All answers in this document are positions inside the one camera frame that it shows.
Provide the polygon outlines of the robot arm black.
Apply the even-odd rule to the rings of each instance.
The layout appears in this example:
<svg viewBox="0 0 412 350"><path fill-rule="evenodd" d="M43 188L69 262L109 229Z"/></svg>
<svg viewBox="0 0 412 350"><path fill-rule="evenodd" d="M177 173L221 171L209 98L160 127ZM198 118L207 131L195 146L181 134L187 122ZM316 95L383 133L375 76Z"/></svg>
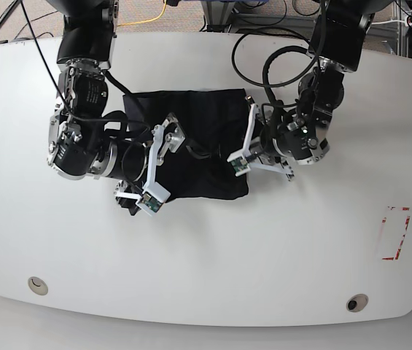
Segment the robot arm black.
<svg viewBox="0 0 412 350"><path fill-rule="evenodd" d="M358 69L375 14L388 5L388 1L321 1L308 47L289 45L268 56L256 86L264 89L273 111L254 139L255 122L265 113L261 105L251 103L243 146L228 156L236 176L261 168L292 177L289 159L307 166L326 156L333 112L344 97L344 75ZM271 83L271 65L286 53L307 55L311 62L296 77Z"/></svg>
<svg viewBox="0 0 412 350"><path fill-rule="evenodd" d="M48 165L70 180L116 179L114 196L120 206L131 215L157 214L171 196L157 181L157 169L165 154L177 152L186 139L178 119L170 113L161 124L151 126L144 115L104 112L108 84L125 89L109 73L118 1L51 1L51 5L63 14L64 30Z"/></svg>

